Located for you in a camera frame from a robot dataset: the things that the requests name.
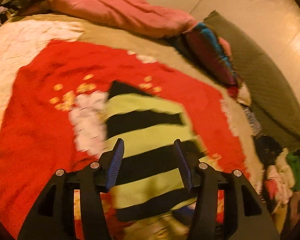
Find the ribbed blue pad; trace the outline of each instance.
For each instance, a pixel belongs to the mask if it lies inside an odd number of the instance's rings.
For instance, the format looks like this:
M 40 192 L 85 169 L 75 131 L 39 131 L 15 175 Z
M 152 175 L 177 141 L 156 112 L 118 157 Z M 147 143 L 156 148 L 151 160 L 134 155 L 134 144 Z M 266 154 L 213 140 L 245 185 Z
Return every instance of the ribbed blue pad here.
M 118 172 L 124 154 L 124 141 L 122 139 L 120 139 L 118 147 L 116 149 L 113 149 L 113 151 L 115 151 L 114 156 L 112 158 L 109 168 L 107 169 L 107 191 L 109 191 L 115 185 L 115 182 L 117 180 Z
M 190 168 L 186 162 L 186 159 L 181 151 L 180 145 L 177 141 L 174 142 L 174 148 L 176 153 L 178 154 L 178 167 L 179 167 L 179 173 L 183 182 L 183 186 L 190 191 L 191 188 L 193 188 L 192 182 L 191 182 L 191 171 Z

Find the red blanket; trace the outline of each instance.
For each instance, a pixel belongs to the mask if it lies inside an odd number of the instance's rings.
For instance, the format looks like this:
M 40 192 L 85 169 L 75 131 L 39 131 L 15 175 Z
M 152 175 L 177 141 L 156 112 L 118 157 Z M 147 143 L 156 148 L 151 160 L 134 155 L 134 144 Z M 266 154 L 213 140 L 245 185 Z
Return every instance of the red blanket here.
M 89 74 L 93 77 L 84 81 Z M 221 111 L 220 92 L 164 64 L 144 64 L 123 49 L 51 41 L 32 63 L 20 68 L 0 132 L 0 219 L 13 237 L 57 169 L 71 172 L 93 161 L 75 150 L 68 111 L 57 110 L 58 103 L 50 100 L 71 90 L 78 95 L 83 83 L 92 84 L 87 94 L 107 91 L 113 80 L 143 84 L 145 91 L 183 104 L 208 154 L 221 156 L 218 165 L 226 172 L 245 171 L 239 139 Z M 62 89 L 55 91 L 56 84 Z

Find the rolled pink blanket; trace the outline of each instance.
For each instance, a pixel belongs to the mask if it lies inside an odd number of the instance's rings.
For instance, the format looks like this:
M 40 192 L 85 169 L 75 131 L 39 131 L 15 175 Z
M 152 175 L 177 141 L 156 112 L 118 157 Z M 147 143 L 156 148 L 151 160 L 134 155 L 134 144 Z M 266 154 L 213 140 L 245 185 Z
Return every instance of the rolled pink blanket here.
M 153 6 L 145 0 L 48 0 L 50 9 L 152 38 L 191 30 L 197 21 L 188 13 Z

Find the beige sheet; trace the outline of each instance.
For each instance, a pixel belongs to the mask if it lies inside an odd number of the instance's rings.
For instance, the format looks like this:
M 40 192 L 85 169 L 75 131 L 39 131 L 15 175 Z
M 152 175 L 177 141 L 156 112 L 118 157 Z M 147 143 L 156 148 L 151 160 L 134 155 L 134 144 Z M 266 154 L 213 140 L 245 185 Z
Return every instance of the beige sheet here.
M 233 133 L 237 134 L 240 138 L 242 149 L 246 156 L 246 165 L 251 174 L 250 182 L 252 183 L 252 185 L 254 185 L 259 179 L 262 164 L 260 163 L 255 153 L 254 144 L 251 137 L 252 131 L 244 115 L 242 107 L 228 96 L 226 89 L 215 83 L 208 76 L 194 67 L 193 64 L 179 55 L 173 47 L 168 46 L 163 41 L 152 40 L 146 37 L 134 35 L 125 30 L 101 26 L 86 20 L 65 15 L 47 14 L 27 17 L 14 17 L 10 19 L 9 22 L 20 20 L 24 21 L 28 19 L 80 22 L 82 23 L 85 30 L 85 33 L 79 39 L 80 41 L 106 45 L 112 48 L 132 50 L 140 55 L 154 57 L 161 63 L 167 64 L 172 68 L 178 69 L 193 78 L 196 78 L 211 85 L 212 87 L 215 87 L 223 94 L 223 97 L 225 99 L 223 106 L 228 116 L 229 127 L 231 128 Z

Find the beige floor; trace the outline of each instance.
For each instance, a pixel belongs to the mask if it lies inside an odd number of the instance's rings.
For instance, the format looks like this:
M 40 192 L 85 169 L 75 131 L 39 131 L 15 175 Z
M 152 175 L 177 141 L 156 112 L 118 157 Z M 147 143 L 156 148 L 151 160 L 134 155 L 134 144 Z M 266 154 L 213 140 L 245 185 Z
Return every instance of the beige floor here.
M 202 20 L 213 10 L 268 53 L 300 102 L 300 9 L 294 0 L 201 0 L 191 14 Z

